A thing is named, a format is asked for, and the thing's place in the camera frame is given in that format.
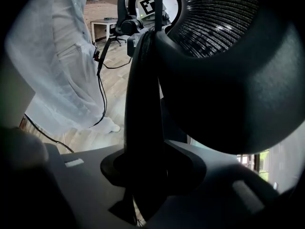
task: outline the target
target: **white coat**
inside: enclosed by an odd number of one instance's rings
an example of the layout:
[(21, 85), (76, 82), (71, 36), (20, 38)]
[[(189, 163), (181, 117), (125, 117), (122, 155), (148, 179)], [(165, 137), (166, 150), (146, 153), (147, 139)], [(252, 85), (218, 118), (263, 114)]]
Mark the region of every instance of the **white coat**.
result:
[[(68, 36), (64, 26), (59, 31), (54, 28), (55, 22), (61, 23), (54, 20), (53, 9), (61, 6), (57, 0), (30, 0), (5, 42), (13, 65), (36, 93), (26, 114), (53, 135), (72, 127), (90, 128), (104, 111), (93, 60), (95, 47), (83, 18), (86, 0), (69, 1), (71, 10), (63, 12), (71, 13), (74, 30)], [(117, 127), (109, 118), (99, 126), (104, 133)]]

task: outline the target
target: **table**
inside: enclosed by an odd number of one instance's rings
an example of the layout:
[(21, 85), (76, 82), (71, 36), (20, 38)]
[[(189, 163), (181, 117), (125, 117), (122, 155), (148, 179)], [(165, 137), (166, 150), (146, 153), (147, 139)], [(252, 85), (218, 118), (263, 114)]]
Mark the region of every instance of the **table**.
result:
[(101, 20), (91, 21), (92, 42), (95, 42), (94, 25), (106, 25), (106, 40), (108, 40), (110, 36), (110, 26), (115, 25), (117, 21), (118, 21), (117, 19), (112, 19), (112, 20), (101, 19)]

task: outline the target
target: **qr code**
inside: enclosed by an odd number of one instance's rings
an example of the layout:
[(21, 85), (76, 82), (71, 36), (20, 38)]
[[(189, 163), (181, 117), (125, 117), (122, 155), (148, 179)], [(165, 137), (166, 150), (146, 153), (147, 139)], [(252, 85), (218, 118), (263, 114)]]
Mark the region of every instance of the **qr code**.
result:
[(140, 4), (147, 15), (154, 13), (154, 0), (143, 0)]

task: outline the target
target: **wooden floor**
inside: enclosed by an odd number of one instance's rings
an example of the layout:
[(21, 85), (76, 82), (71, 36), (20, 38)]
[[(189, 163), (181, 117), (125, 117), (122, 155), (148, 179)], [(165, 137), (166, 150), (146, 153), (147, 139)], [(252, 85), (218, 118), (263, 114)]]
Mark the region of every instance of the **wooden floor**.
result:
[[(99, 51), (102, 52), (104, 45), (105, 40), (97, 43)], [(127, 63), (129, 58), (127, 55), (127, 44), (122, 42), (122, 47), (120, 47), (117, 42), (112, 42), (104, 63), (108, 67), (117, 67)], [(51, 137), (65, 143), (75, 152), (123, 144), (125, 98), (130, 65), (128, 64), (114, 70), (102, 68), (102, 82), (108, 100), (106, 116), (110, 117), (121, 127), (120, 132), (102, 135), (90, 130), (78, 131), (72, 129), (61, 136), (51, 135)], [(40, 134), (29, 122), (26, 122), (24, 129), (29, 133), (37, 135), (45, 143), (53, 143)], [(57, 148), (62, 154), (68, 153), (60, 144), (57, 144)]]

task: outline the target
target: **table leg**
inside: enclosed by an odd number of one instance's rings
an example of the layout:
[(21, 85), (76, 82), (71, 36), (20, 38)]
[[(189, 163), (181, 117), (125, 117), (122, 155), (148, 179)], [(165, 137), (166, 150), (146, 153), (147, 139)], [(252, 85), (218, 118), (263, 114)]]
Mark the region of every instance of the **table leg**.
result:
[(110, 37), (110, 24), (106, 25), (106, 40), (108, 41)]
[(91, 23), (92, 43), (95, 43), (94, 23)]

